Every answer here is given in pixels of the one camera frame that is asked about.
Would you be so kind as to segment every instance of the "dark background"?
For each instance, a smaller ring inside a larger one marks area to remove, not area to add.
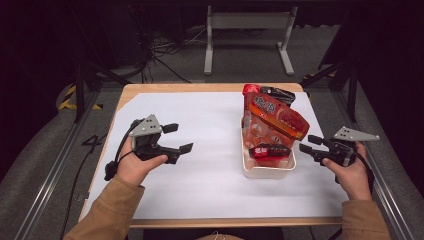
[[[206,7],[144,8],[155,30],[177,42],[185,38],[186,29],[206,21]],[[406,172],[423,195],[420,147],[424,144],[424,108],[420,94],[424,9],[419,4],[397,2],[375,8],[378,15],[368,9],[350,19],[360,24],[346,24],[347,29],[335,38],[324,62],[345,58],[358,36],[374,33],[358,65],[359,81]],[[61,10],[82,41],[87,59],[110,69],[137,64],[144,57],[128,6],[83,5]],[[341,24],[347,12],[343,6],[300,7],[295,27]],[[36,1],[0,3],[1,179],[31,138],[57,114],[56,98],[73,81],[73,53],[59,40],[57,23],[51,21],[50,14]]]

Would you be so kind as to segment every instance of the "sleeve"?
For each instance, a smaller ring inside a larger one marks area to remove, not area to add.
[[[143,193],[143,187],[132,186],[115,175],[87,216],[64,239],[124,239]]]
[[[343,203],[343,239],[390,239],[380,209],[373,201],[351,200]]]

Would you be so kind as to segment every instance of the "white metal stand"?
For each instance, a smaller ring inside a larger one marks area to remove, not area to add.
[[[207,17],[207,46],[205,57],[205,75],[212,74],[213,41],[212,29],[237,29],[237,28],[266,28],[284,29],[284,39],[277,42],[278,51],[283,60],[284,68],[288,75],[293,75],[294,70],[287,54],[287,44],[289,42],[291,30],[296,18],[297,7],[293,7],[291,12],[275,13],[235,13],[235,12],[212,12],[212,7],[208,6]]]

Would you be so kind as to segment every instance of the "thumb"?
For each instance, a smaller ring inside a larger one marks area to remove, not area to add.
[[[339,166],[337,163],[333,162],[332,160],[328,159],[328,158],[324,158],[322,160],[322,163],[328,168],[330,169],[333,173],[335,173],[337,175],[337,173],[339,173],[341,171],[341,169],[343,167]]]
[[[148,161],[144,161],[144,166],[146,168],[146,170],[148,170],[149,172],[157,167],[159,167],[160,165],[162,165],[163,163],[165,163],[168,160],[168,156],[166,155],[160,155],[157,157],[154,157],[152,159],[149,159]]]

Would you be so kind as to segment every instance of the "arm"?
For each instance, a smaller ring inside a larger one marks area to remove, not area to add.
[[[356,147],[366,159],[365,146],[357,142]],[[356,159],[349,167],[341,167],[329,159],[324,159],[323,163],[336,174],[349,197],[349,201],[342,205],[343,239],[390,239],[383,216],[372,200],[362,161]]]
[[[131,139],[127,139],[121,155],[130,151]],[[167,159],[167,156],[162,155],[141,161],[134,153],[127,155],[119,163],[115,177],[94,201],[87,216],[65,239],[124,239],[144,192],[140,184],[151,170]]]

